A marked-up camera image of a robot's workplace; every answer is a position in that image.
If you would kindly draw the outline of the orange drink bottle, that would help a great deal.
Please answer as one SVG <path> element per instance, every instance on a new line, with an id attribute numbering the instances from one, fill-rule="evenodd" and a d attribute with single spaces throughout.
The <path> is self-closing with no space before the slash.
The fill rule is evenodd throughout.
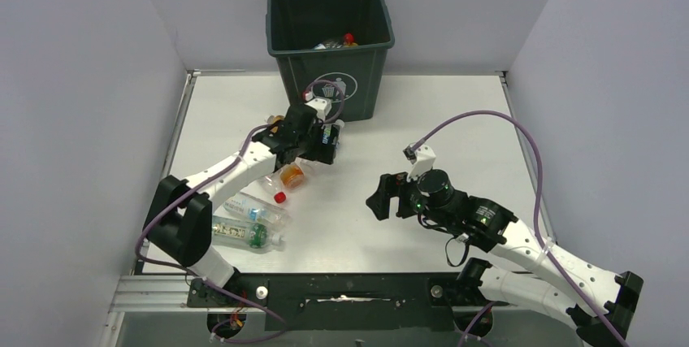
<path id="1" fill-rule="evenodd" d="M 297 189 L 306 182 L 305 173 L 296 163 L 284 166 L 279 173 L 279 178 L 287 190 Z"/>

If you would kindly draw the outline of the light blue label bottle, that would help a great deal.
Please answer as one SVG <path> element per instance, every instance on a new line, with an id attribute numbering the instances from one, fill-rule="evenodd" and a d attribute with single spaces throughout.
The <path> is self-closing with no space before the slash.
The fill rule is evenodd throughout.
<path id="1" fill-rule="evenodd" d="M 291 216 L 285 209 L 243 192 L 227 199 L 223 208 L 237 217 L 264 225 L 278 227 L 291 222 Z"/>

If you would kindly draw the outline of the red white label bottle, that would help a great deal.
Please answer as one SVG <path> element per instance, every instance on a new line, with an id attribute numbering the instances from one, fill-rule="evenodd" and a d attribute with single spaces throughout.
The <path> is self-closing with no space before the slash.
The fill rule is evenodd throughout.
<path id="1" fill-rule="evenodd" d="M 358 46 L 358 43 L 356 42 L 353 34 L 345 33 L 339 37 L 331 37 L 318 43 L 313 47 L 313 50 L 330 50 L 355 46 Z"/>

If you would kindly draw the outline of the green tea bottle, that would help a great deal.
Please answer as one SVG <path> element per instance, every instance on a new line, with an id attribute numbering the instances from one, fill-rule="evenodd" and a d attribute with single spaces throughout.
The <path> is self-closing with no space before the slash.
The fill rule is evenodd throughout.
<path id="1" fill-rule="evenodd" d="M 284 245 L 281 232 L 253 221 L 213 216 L 211 233 L 215 244 L 236 248 L 268 250 Z"/>

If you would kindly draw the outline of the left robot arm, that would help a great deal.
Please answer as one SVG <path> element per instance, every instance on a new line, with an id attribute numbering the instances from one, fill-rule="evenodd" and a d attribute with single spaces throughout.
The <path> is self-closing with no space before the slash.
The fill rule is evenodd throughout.
<path id="1" fill-rule="evenodd" d="M 298 158 L 332 163 L 323 137 L 332 104 L 326 98 L 291 105 L 284 119 L 249 132 L 239 151 L 184 179 L 167 176 L 158 183 L 145 226 L 135 246 L 143 258 L 144 241 L 173 258 L 173 267 L 208 284 L 225 286 L 238 270 L 211 244 L 212 215 L 227 199 Z"/>

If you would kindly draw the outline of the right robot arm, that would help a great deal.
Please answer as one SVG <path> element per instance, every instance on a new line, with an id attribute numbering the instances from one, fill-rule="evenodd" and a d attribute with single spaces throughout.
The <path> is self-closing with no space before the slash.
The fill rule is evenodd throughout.
<path id="1" fill-rule="evenodd" d="M 413 179 L 406 172 L 383 174 L 366 206 L 378 220 L 417 217 L 430 230 L 506 259 L 521 275 L 471 258 L 457 281 L 458 296 L 475 304 L 483 298 L 547 315 L 575 330 L 590 346 L 625 346 L 643 279 L 631 271 L 599 268 L 538 236 L 512 211 L 486 198 L 455 189 L 445 171 L 432 169 Z"/>

